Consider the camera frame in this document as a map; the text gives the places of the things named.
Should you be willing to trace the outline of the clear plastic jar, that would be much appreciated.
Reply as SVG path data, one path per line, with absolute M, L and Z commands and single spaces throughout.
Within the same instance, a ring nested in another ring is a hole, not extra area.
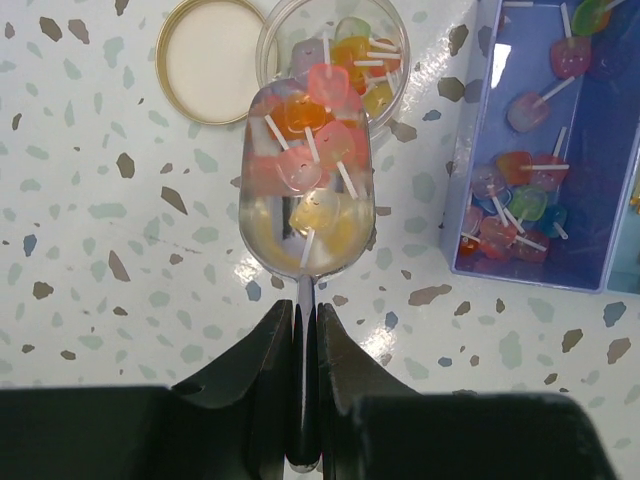
M 307 80 L 322 61 L 344 68 L 364 102 L 372 145 L 391 137 L 409 83 L 408 32 L 390 1 L 279 1 L 256 48 L 258 83 Z

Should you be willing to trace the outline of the blue candy box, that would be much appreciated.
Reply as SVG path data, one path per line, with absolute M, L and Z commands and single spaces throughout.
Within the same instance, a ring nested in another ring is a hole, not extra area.
M 632 153 L 619 208 L 616 213 L 612 250 L 608 263 L 604 291 L 639 296 L 639 148 Z

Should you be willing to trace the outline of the metal scoop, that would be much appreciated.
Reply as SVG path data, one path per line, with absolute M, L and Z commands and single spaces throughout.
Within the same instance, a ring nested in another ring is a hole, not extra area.
M 299 473 L 321 458 L 316 287 L 355 263 L 375 226 L 367 114 L 354 90 L 334 111 L 280 79 L 251 103 L 239 229 L 256 260 L 295 282 L 286 458 Z

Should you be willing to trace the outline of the purple candy box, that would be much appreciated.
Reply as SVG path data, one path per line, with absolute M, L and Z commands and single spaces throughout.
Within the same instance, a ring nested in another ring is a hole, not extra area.
M 635 1 L 482 1 L 441 249 L 456 274 L 604 290 L 639 148 Z

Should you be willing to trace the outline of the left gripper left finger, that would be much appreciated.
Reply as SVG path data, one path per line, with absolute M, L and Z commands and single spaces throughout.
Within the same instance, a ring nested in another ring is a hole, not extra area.
M 280 479 L 292 305 L 171 386 L 1 393 L 5 479 Z

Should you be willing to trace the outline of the gold jar lid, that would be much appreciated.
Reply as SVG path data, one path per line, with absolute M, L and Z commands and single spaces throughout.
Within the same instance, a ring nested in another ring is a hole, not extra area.
M 166 18 L 155 67 L 168 101 L 205 125 L 247 115 L 259 89 L 255 53 L 265 19 L 249 1 L 183 1 Z

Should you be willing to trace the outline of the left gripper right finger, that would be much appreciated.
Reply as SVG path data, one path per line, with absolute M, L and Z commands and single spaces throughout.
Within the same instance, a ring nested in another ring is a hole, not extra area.
M 318 312 L 326 479 L 613 479 L 589 417 L 556 393 L 420 394 Z

